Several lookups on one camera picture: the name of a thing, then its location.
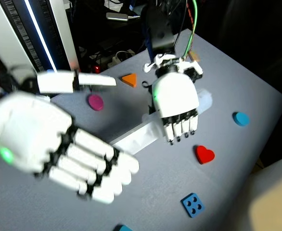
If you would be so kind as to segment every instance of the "light strip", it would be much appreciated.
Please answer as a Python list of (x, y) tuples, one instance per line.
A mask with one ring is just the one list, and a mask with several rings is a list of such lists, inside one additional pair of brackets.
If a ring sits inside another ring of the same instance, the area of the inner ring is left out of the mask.
[(49, 62), (50, 62), (50, 64), (51, 64), (51, 66), (52, 66), (54, 72), (57, 72), (56, 67), (55, 67), (55, 65), (54, 65), (54, 62), (53, 62), (53, 60), (52, 60), (52, 57), (51, 57), (51, 55), (50, 55), (50, 52), (49, 52), (49, 50), (48, 50), (48, 47), (47, 47), (47, 45), (46, 45), (46, 43), (45, 43), (44, 37), (43, 37), (43, 35), (42, 35), (41, 31), (40, 31), (40, 28), (39, 28), (39, 26), (38, 26), (38, 24), (37, 24), (37, 21), (36, 21), (36, 18), (35, 18), (34, 13), (33, 13), (33, 11), (32, 11), (31, 5), (30, 5), (30, 3), (29, 3), (28, 0), (24, 0), (24, 1), (25, 1), (27, 10), (28, 10), (29, 13), (30, 13), (32, 22), (33, 22), (33, 24), (34, 24), (34, 26), (35, 26), (35, 29), (36, 29), (36, 31), (37, 31), (37, 33), (38, 33), (38, 36), (39, 36), (39, 38), (40, 38), (41, 44), (43, 45), (43, 47), (44, 47), (44, 49), (45, 49), (45, 52), (46, 52), (46, 54), (47, 54), (47, 56), (48, 56)]

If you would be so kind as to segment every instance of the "gray electronic device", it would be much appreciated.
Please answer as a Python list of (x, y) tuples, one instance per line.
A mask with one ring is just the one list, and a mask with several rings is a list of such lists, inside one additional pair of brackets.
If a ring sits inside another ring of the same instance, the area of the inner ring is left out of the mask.
[(115, 21), (128, 21), (128, 15), (124, 13), (106, 13), (106, 18)]

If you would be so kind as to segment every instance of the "magenta disc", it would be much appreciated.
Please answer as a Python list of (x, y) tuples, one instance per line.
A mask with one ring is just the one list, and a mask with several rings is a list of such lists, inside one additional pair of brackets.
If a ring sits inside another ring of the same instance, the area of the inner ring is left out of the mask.
[(88, 97), (90, 107), (95, 111), (103, 109), (103, 100), (99, 95), (90, 95)]

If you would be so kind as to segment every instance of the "green wire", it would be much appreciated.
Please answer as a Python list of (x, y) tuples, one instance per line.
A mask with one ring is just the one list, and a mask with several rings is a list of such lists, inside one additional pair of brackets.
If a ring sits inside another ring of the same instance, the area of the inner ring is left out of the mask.
[(194, 26), (193, 26), (193, 30), (192, 30), (192, 33), (190, 35), (190, 38), (189, 38), (189, 41), (188, 41), (188, 44), (187, 44), (187, 47), (186, 47), (186, 50), (185, 50), (185, 53), (184, 53), (184, 58), (187, 56), (188, 52), (189, 52), (189, 49), (190, 49), (190, 46), (192, 44), (192, 40), (193, 40), (193, 36), (194, 36), (194, 31), (195, 31), (195, 28), (197, 26), (197, 19), (198, 19), (198, 7), (197, 7), (197, 2), (195, 0), (192, 0), (193, 2), (193, 6), (194, 6)]

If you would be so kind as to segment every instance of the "blue block with holes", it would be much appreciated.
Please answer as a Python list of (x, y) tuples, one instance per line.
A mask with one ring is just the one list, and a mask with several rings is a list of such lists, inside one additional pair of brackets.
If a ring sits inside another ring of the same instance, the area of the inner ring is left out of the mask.
[(181, 200), (181, 203), (185, 207), (188, 215), (191, 218), (196, 217), (199, 213), (201, 213), (205, 206), (202, 204), (201, 200), (195, 193), (191, 193)]

